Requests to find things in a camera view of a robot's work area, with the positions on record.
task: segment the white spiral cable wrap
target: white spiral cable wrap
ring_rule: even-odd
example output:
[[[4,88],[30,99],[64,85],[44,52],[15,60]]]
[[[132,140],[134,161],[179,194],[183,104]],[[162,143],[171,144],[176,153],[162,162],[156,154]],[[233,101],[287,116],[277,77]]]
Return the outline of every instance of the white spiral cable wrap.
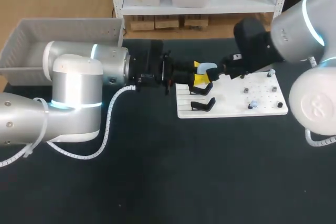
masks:
[[[100,148],[95,153],[93,153],[91,155],[88,155],[88,156],[82,156],[82,155],[77,155],[77,154],[67,152],[67,151],[61,149],[60,147],[58,147],[54,143],[47,143],[47,144],[49,144],[56,151],[66,155],[68,157],[72,157],[72,158],[76,158],[76,159],[85,159],[85,160],[93,159],[93,158],[97,157],[104,150],[104,148],[107,144],[108,138],[109,138],[110,122],[111,122],[111,114],[112,114],[113,105],[114,105],[114,103],[115,103],[115,101],[116,101],[116,99],[118,98],[119,95],[121,95],[123,92],[129,91],[129,90],[135,90],[135,86],[123,87],[122,89],[118,90],[118,92],[115,93],[114,96],[112,97],[112,99],[110,101],[109,109],[107,111],[107,119],[106,119],[106,128],[105,128],[104,139],[103,139],[103,142],[102,142]]]
[[[322,146],[326,146],[326,145],[333,144],[336,142],[336,136],[332,136],[328,139],[321,140],[321,141],[314,141],[313,139],[311,139],[310,130],[306,129],[305,132],[306,132],[307,143],[313,147],[322,147]]]
[[[22,157],[24,155],[24,157],[27,157],[28,155],[30,155],[33,152],[33,149],[41,142],[41,140],[43,139],[44,135],[46,134],[47,131],[47,125],[48,125],[48,104],[47,102],[42,99],[42,98],[34,98],[35,101],[40,100],[43,108],[44,108],[44,112],[45,112],[45,119],[43,122],[43,126],[40,132],[40,135],[38,136],[37,140],[35,141],[34,144],[27,144],[21,151],[19,151],[18,153],[16,153],[14,156],[10,157],[9,159],[6,159],[2,162],[0,162],[0,167],[4,167],[6,165],[10,165],[11,163],[13,163],[14,161],[17,161],[20,157]]]
[[[309,62],[310,62],[310,65],[312,68],[316,67],[317,66],[317,63],[316,63],[316,60],[315,60],[315,57],[309,57],[308,58]],[[321,141],[314,141],[312,138],[311,138],[311,132],[309,129],[305,129],[305,135],[306,135],[306,141],[307,143],[310,145],[310,146],[313,146],[313,147],[322,147],[322,146],[326,146],[326,145],[329,145],[329,144],[333,144],[336,142],[336,136],[332,136],[330,138],[327,138],[325,140],[321,140]]]

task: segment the dark mat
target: dark mat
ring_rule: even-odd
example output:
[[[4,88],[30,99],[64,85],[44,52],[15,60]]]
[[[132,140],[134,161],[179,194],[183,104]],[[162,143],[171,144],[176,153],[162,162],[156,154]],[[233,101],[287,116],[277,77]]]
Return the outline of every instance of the dark mat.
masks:
[[[148,40],[125,40],[131,53]],[[236,52],[232,39],[169,40],[176,59],[217,61]],[[275,67],[285,97],[306,69]],[[51,88],[7,87],[50,99]],[[100,146],[115,90],[104,89],[100,136],[60,144],[77,154]],[[109,143],[91,161],[41,144],[0,169],[1,223],[332,223],[336,145],[310,147],[291,113],[254,118],[182,120],[175,89],[128,92],[113,111]],[[1,148],[1,159],[18,147]]]

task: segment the gray plastic bin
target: gray plastic bin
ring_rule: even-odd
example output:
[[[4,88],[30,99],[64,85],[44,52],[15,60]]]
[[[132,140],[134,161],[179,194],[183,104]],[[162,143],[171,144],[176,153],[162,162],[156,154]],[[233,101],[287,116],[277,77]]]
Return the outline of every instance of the gray plastic bin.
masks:
[[[14,86],[51,85],[43,73],[42,55],[33,48],[50,41],[92,42],[121,47],[122,18],[22,19],[0,53],[0,74]]]

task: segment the metal shelf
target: metal shelf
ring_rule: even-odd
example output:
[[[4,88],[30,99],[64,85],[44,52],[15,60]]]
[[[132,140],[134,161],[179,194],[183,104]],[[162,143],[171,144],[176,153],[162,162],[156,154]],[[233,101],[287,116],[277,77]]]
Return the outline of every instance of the metal shelf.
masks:
[[[179,8],[172,0],[161,0],[160,6],[131,6],[127,0],[113,0],[116,17],[124,15],[178,15],[178,14],[224,14],[267,13],[280,15],[285,0],[208,0],[203,8]]]
[[[131,6],[123,1],[122,15],[174,15],[274,12],[276,0],[208,0],[203,8],[180,8],[172,0],[161,0],[160,6]]]

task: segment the black clip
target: black clip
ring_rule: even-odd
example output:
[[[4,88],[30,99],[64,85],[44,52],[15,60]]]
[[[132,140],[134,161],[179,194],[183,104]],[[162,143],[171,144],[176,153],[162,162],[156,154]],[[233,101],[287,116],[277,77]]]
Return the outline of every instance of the black clip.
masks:
[[[201,89],[198,87],[189,87],[189,91],[190,94],[195,93],[200,95],[208,95],[213,86],[214,85],[212,84],[212,82],[210,82],[205,89]]]
[[[208,104],[203,104],[200,102],[191,102],[190,105],[191,105],[192,110],[201,110],[201,111],[209,112],[212,109],[212,107],[215,105],[215,103],[216,103],[216,99],[212,97]]]

